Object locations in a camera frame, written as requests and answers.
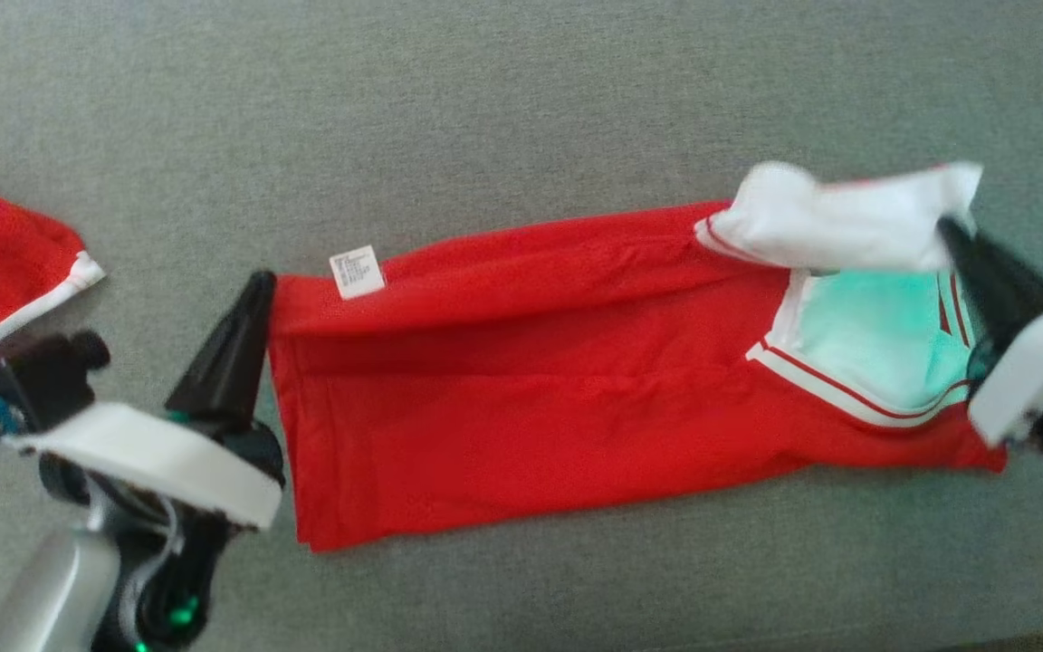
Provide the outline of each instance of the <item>red stripe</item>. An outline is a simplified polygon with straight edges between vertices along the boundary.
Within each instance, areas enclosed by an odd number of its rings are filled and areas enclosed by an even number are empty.
[[[948,310],[944,308],[944,292],[940,288],[940,276],[937,276],[937,301],[940,303],[940,330],[948,335],[952,335],[951,325],[948,323]]]
[[[956,286],[955,273],[952,273],[951,275],[951,284],[952,284],[952,306],[953,310],[956,311],[956,323],[960,324],[960,338],[964,340],[965,346],[971,346],[968,341],[968,331],[964,330],[964,315],[961,314],[960,310],[960,289],[959,286]]]
[[[748,261],[750,261],[750,263],[766,264],[767,267],[777,267],[777,265],[771,264],[771,263],[767,263],[767,261],[765,261],[762,259],[758,259],[756,257],[753,257],[753,256],[749,255],[749,252],[746,252],[743,249],[741,249],[741,248],[738,248],[736,246],[733,246],[733,244],[728,243],[727,240],[723,240],[719,236],[719,234],[715,234],[715,226],[713,226],[713,222],[712,222],[712,220],[711,220],[710,217],[708,217],[704,221],[707,223],[707,234],[710,235],[710,239],[713,240],[713,241],[715,241],[715,243],[719,244],[719,246],[724,247],[724,248],[727,249],[726,251],[724,251],[724,255],[727,255],[727,256],[730,256],[730,257],[739,258],[739,259],[743,259],[743,260],[748,260]]]
[[[932,409],[936,409],[937,405],[939,405],[940,402],[942,402],[946,395],[948,395],[949,393],[951,393],[953,391],[953,389],[963,388],[964,385],[968,385],[968,380],[967,379],[965,379],[963,381],[957,381],[957,383],[953,383],[950,388],[945,389],[944,392],[943,392],[943,394],[940,394],[940,396],[938,397],[938,400],[936,400],[935,403],[931,404],[931,408],[927,408],[923,412],[916,412],[914,414],[897,414],[895,412],[890,412],[890,411],[888,411],[884,408],[880,408],[880,406],[878,406],[876,404],[873,404],[871,401],[867,400],[866,396],[856,393],[855,389],[849,388],[848,385],[844,385],[840,381],[836,381],[835,379],[831,379],[831,377],[829,377],[829,376],[824,376],[821,371],[816,370],[816,368],[808,367],[803,362],[800,362],[800,360],[795,360],[794,358],[792,358],[791,355],[787,355],[786,352],[783,352],[782,349],[778,349],[777,347],[771,347],[771,345],[769,345],[769,343],[767,343],[766,341],[762,342],[762,346],[765,347],[766,351],[774,352],[774,354],[777,355],[779,358],[782,358],[783,360],[786,360],[786,362],[791,362],[796,367],[802,368],[803,371],[806,371],[808,375],[815,376],[816,379],[820,379],[821,381],[824,381],[824,383],[827,383],[828,385],[831,385],[831,387],[840,389],[841,392],[845,392],[848,395],[851,395],[852,397],[854,397],[854,400],[856,400],[857,402],[860,402],[862,404],[868,406],[869,408],[873,409],[874,411],[876,411],[876,412],[878,412],[878,413],[880,413],[880,414],[882,414],[884,416],[890,416],[890,417],[893,417],[893,418],[905,418],[905,420],[906,420],[906,418],[918,418],[920,416],[924,416],[924,414],[927,414],[927,413],[931,412]]]

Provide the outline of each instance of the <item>green led light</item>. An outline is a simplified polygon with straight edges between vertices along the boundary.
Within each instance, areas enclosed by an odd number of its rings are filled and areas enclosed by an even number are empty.
[[[186,628],[196,618],[196,609],[199,609],[199,598],[192,597],[185,606],[171,610],[167,619],[171,622],[171,626]]]
[[[175,609],[168,614],[168,619],[173,626],[183,628],[191,624],[192,612],[188,609]]]

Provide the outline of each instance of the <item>white label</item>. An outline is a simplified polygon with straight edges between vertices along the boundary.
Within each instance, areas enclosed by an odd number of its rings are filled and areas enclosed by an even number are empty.
[[[372,245],[360,247],[343,255],[328,259],[333,266],[336,289],[342,299],[351,299],[384,288],[385,277],[381,275],[381,265],[377,263],[377,251]]]

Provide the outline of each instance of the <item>jersey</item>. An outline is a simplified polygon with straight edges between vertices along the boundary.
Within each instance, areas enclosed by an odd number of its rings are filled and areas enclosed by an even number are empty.
[[[873,421],[769,366],[823,356],[775,335],[793,271],[695,239],[725,207],[450,240],[388,260],[388,286],[350,300],[280,277],[270,358],[300,540],[326,552],[809,463],[1002,469],[960,401]]]

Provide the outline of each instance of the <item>gray surface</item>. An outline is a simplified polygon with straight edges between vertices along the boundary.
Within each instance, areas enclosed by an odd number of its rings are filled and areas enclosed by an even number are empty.
[[[0,194],[112,272],[41,325],[105,335],[103,395],[160,402],[257,265],[728,196],[769,158],[985,162],[981,223],[1043,264],[1043,3],[322,4],[0,0]],[[0,451],[0,599],[70,516]],[[322,558],[285,508],[218,588],[202,651],[1002,638],[1043,631],[1043,461],[808,470]]]

